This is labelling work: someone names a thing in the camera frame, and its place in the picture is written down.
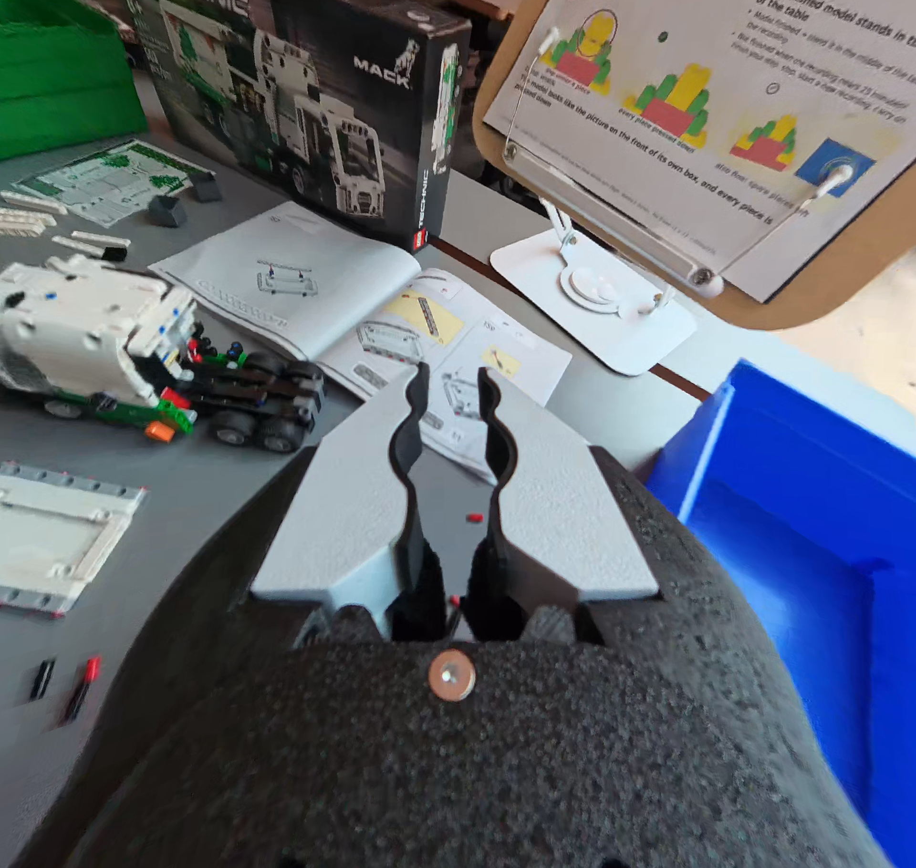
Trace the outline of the white green sticker sheet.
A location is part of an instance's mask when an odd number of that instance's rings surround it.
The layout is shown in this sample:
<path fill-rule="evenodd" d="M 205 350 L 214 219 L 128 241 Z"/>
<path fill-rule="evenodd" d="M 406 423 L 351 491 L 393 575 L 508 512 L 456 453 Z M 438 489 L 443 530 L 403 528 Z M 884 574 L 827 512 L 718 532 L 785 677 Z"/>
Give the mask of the white green sticker sheet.
<path fill-rule="evenodd" d="M 25 177 L 12 190 L 59 202 L 70 214 L 107 229 L 145 211 L 157 196 L 177 197 L 191 186 L 191 175 L 204 172 L 200 165 L 133 139 Z"/>

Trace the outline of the black lego set box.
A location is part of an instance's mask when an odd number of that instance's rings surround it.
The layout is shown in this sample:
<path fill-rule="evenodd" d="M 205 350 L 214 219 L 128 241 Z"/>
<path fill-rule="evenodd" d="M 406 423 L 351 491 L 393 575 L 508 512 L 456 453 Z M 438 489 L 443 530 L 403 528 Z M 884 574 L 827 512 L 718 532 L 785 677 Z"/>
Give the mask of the black lego set box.
<path fill-rule="evenodd" d="M 170 129 L 411 254 L 439 236 L 471 25 L 415 0 L 125 0 Z"/>

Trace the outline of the blue plastic bin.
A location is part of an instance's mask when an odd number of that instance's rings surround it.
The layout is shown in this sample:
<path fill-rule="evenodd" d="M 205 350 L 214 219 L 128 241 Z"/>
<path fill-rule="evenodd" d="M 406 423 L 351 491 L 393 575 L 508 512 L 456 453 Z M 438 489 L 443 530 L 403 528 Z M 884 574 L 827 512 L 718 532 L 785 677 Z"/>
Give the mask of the blue plastic bin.
<path fill-rule="evenodd" d="M 739 361 L 647 489 L 743 591 L 854 808 L 914 866 L 914 455 Z"/>

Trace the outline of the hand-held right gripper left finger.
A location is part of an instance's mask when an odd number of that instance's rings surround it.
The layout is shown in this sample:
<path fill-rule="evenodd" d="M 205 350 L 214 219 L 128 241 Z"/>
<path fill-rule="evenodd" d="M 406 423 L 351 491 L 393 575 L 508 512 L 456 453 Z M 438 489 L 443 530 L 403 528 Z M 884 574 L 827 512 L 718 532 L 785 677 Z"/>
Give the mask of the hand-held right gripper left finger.
<path fill-rule="evenodd" d="M 395 640 L 445 633 L 441 564 L 409 478 L 422 451 L 429 366 L 405 367 L 314 450 L 250 586 L 260 600 L 366 610 Z"/>

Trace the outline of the white lego beam black tip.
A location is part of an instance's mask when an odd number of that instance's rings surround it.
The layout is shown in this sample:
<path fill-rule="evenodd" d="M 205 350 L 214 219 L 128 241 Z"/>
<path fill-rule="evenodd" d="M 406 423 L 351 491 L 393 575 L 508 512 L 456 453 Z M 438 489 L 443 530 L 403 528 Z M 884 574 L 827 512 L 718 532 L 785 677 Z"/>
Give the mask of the white lego beam black tip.
<path fill-rule="evenodd" d="M 122 264 L 127 258 L 127 248 L 118 244 L 92 244 L 60 235 L 52 237 L 52 244 L 59 245 L 75 254 L 113 264 Z"/>

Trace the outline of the open instruction booklet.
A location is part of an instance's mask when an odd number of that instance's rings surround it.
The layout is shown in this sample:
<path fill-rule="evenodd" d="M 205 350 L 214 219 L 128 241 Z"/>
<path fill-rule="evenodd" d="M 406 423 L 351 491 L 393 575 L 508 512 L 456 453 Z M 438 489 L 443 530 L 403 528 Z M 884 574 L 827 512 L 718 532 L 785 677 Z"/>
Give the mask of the open instruction booklet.
<path fill-rule="evenodd" d="M 449 271 L 291 201 L 148 269 L 363 401 L 424 362 L 424 445 L 491 485 L 479 368 L 544 406 L 571 360 Z"/>

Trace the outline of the red black lego pin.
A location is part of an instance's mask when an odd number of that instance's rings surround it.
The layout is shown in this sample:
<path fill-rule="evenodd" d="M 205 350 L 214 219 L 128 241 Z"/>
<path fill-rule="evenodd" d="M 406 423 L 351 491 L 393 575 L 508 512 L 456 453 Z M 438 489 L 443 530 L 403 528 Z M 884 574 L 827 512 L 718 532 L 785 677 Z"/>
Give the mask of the red black lego pin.
<path fill-rule="evenodd" d="M 93 656 L 87 660 L 80 681 L 76 685 L 63 712 L 62 726 L 74 723 L 80 716 L 89 693 L 99 677 L 101 664 L 101 656 Z"/>

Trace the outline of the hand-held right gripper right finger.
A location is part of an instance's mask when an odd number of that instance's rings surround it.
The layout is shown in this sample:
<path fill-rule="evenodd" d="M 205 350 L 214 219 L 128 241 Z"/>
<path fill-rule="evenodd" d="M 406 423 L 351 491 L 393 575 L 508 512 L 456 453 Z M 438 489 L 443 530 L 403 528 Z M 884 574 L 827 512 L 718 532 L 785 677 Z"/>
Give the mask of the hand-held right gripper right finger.
<path fill-rule="evenodd" d="M 657 597 L 596 448 L 494 368 L 477 387 L 496 484 L 466 590 L 475 639 L 515 640 L 542 608 Z"/>

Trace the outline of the white green lego truck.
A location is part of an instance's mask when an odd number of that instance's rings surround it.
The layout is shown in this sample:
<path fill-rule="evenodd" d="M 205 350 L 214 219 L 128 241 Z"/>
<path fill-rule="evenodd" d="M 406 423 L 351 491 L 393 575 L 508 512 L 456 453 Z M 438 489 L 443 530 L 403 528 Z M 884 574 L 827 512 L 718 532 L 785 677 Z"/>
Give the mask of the white green lego truck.
<path fill-rule="evenodd" d="M 299 451 L 326 401 L 314 362 L 219 351 L 187 288 L 83 255 L 2 269 L 1 373 L 61 419 L 168 443 L 202 417 L 212 439 L 279 454 Z"/>

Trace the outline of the green plastic bin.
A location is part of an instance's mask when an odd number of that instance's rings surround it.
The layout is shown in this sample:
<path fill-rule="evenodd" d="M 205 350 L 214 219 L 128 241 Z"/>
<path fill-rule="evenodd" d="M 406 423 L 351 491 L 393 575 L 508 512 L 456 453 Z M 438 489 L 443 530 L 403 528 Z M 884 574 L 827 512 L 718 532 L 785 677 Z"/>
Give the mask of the green plastic bin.
<path fill-rule="evenodd" d="M 146 130 L 108 16 L 79 0 L 1 0 L 3 160 Z"/>

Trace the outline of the white grey lego panel assembly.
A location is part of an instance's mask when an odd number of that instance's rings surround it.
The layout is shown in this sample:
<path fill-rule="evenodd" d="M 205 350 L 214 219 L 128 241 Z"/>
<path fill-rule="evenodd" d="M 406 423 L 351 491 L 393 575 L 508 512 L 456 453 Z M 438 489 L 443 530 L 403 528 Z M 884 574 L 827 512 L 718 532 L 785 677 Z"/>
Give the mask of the white grey lego panel assembly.
<path fill-rule="evenodd" d="M 147 488 L 1 464 L 1 605 L 59 619 L 130 528 Z"/>

